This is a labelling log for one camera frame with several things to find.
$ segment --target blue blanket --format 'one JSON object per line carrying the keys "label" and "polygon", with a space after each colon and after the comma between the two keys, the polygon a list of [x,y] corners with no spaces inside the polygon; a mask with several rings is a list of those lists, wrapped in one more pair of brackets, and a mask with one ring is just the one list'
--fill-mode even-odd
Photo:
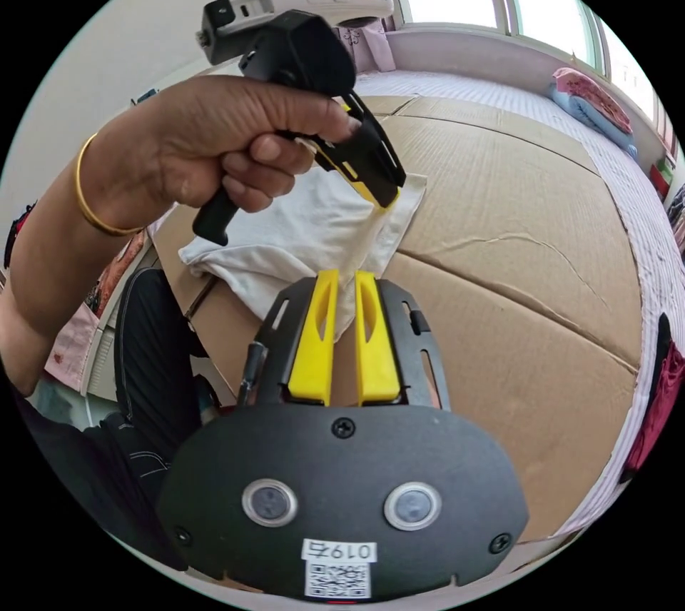
{"label": "blue blanket", "polygon": [[620,147],[624,152],[637,161],[637,147],[635,146],[635,138],[624,133],[617,128],[609,119],[603,114],[599,113],[587,100],[575,95],[569,95],[565,92],[557,90],[556,84],[552,83],[549,86],[549,97],[553,102],[561,107],[567,114],[573,116],[577,121],[584,123],[593,131],[601,133],[607,137],[611,142]]}

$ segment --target wall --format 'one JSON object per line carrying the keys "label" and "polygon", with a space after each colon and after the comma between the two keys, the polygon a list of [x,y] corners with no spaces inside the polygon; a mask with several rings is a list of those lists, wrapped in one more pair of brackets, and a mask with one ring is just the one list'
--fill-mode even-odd
{"label": "wall", "polygon": [[131,98],[203,59],[195,32],[209,1],[111,0],[79,31],[36,91],[10,148],[0,233]]}
{"label": "wall", "polygon": [[676,159],[676,168],[673,172],[673,181],[669,188],[669,193],[664,200],[664,206],[668,208],[671,205],[673,197],[676,196],[678,190],[685,185],[685,155],[682,148],[678,151],[678,158]]}
{"label": "wall", "polygon": [[[471,31],[404,29],[389,33],[388,41],[398,69],[462,74],[544,94],[552,74],[568,63],[513,38]],[[639,109],[626,102],[609,84],[630,117],[643,171],[664,155],[654,126]]]}

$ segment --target striped bed sheet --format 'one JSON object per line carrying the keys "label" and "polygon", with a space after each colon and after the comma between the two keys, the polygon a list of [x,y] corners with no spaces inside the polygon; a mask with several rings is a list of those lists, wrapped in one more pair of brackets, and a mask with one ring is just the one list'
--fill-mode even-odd
{"label": "striped bed sheet", "polygon": [[357,78],[356,91],[361,96],[417,95],[459,99],[532,118],[578,140],[607,185],[637,263],[642,293],[642,359],[633,405],[611,459],[594,487],[554,537],[585,527],[602,515],[620,494],[618,481],[649,402],[662,313],[670,321],[676,347],[685,353],[685,268],[668,217],[651,182],[619,147],[538,94],[454,74],[419,71],[361,74]]}

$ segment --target printed number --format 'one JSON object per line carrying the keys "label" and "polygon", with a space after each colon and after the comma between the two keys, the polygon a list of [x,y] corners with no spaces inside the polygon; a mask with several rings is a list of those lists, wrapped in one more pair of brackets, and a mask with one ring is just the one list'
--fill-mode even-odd
{"label": "printed number", "polygon": [[302,549],[304,560],[336,563],[374,563],[376,547],[366,542],[326,542],[323,540],[305,540]]}

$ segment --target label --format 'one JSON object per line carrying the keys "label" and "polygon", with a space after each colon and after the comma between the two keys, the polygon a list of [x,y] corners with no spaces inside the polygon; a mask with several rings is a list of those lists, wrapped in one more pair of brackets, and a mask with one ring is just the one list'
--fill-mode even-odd
{"label": "label", "polygon": [[371,566],[367,563],[305,561],[305,596],[313,599],[371,598]]}
{"label": "label", "polygon": [[336,565],[376,563],[376,543],[303,540],[302,559]]}

